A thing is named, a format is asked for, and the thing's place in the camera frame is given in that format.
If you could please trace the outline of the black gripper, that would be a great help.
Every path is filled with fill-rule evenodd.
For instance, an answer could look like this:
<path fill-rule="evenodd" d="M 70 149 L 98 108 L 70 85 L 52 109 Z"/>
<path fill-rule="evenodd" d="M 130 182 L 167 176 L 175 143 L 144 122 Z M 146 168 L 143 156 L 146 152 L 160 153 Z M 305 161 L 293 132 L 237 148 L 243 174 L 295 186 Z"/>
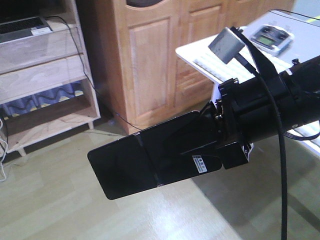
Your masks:
<path fill-rule="evenodd" d="M 180 157 L 201 155 L 220 158 L 225 169 L 249 161 L 252 144 L 288 130 L 294 122 L 295 98 L 278 77 L 254 77 L 243 83 L 231 78 L 218 86 L 217 107 L 212 101 L 199 112 L 203 125 L 222 127 L 220 141 L 191 141 L 181 145 Z"/>

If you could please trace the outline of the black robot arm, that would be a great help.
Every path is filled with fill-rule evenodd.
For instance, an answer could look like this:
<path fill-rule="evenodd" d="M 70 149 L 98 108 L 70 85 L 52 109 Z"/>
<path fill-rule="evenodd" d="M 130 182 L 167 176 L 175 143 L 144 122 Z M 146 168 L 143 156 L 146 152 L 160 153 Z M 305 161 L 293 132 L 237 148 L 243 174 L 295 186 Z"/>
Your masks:
<path fill-rule="evenodd" d="M 225 169 L 248 163 L 253 143 L 320 118 L 319 57 L 276 73 L 258 72 L 245 82 L 231 78 L 218 87 L 220 98 L 208 103 L 180 132 L 175 152 L 205 155 Z"/>

